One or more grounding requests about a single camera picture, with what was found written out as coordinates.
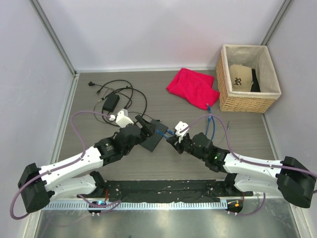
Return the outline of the black network switch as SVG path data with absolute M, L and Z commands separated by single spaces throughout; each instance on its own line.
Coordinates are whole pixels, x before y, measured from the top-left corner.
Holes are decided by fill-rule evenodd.
M 152 119 L 151 123 L 155 124 L 156 130 L 158 130 L 159 132 L 161 132 L 163 134 L 165 134 L 168 130 L 168 127 L 166 125 L 162 124 L 161 122 L 159 122 L 157 120 Z M 162 138 L 163 138 L 163 135 L 155 132 L 154 135 L 152 135 L 150 138 L 148 138 L 146 141 L 144 141 L 140 145 L 143 148 L 147 149 L 148 151 L 153 152 Z

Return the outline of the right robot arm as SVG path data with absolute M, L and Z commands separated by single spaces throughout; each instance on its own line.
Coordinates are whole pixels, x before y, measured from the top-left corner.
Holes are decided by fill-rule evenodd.
M 230 196 L 239 192 L 259 192 L 282 196 L 301 208 L 311 206 L 317 177 L 293 157 L 286 156 L 281 161 L 233 154 L 214 146 L 202 132 L 194 137 L 174 135 L 166 141 L 179 154 L 186 152 L 203 161 L 211 171 L 225 173 L 223 188 Z

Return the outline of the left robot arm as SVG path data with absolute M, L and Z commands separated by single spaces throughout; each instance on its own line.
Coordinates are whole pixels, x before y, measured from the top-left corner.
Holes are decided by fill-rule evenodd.
M 113 136 L 83 148 L 83 152 L 63 161 L 37 167 L 35 163 L 25 167 L 18 182 L 19 191 L 10 205 L 13 213 L 15 201 L 21 196 L 26 213 L 46 207 L 51 201 L 76 195 L 81 198 L 102 197 L 106 182 L 96 169 L 114 163 L 127 156 L 134 146 L 153 136 L 156 125 L 140 115 L 135 121 L 119 112 L 115 116 L 119 131 Z

